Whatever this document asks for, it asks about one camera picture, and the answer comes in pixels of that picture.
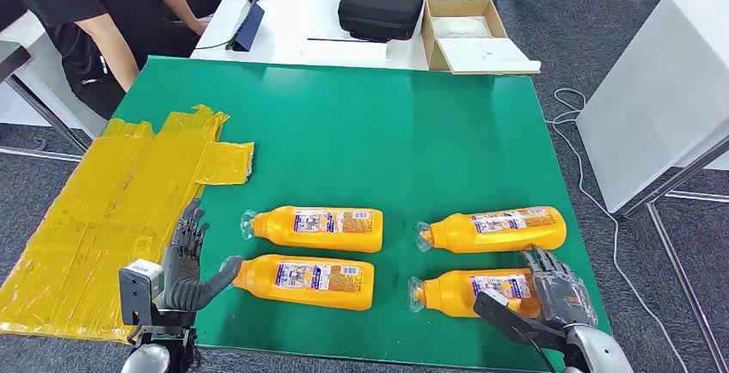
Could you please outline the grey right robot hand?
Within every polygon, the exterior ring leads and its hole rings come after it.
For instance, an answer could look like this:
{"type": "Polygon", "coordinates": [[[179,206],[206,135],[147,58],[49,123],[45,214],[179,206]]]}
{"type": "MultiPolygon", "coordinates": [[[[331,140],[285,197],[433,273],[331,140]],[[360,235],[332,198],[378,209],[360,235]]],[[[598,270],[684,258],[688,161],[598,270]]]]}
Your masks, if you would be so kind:
{"type": "Polygon", "coordinates": [[[597,313],[584,281],[550,251],[533,246],[520,254],[531,271],[540,321],[554,329],[572,324],[597,327],[597,313]]]}

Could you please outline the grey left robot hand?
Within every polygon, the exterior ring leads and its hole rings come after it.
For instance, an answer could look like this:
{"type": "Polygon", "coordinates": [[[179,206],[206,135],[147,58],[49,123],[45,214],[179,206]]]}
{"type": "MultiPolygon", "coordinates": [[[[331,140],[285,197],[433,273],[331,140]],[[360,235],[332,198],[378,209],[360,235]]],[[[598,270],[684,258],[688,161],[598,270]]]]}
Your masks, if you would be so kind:
{"type": "Polygon", "coordinates": [[[205,211],[199,203],[200,199],[194,198],[186,206],[162,255],[163,309],[186,312],[203,309],[232,285],[242,267],[243,257],[230,256],[211,278],[200,278],[200,251],[209,224],[201,221],[205,211]]]}

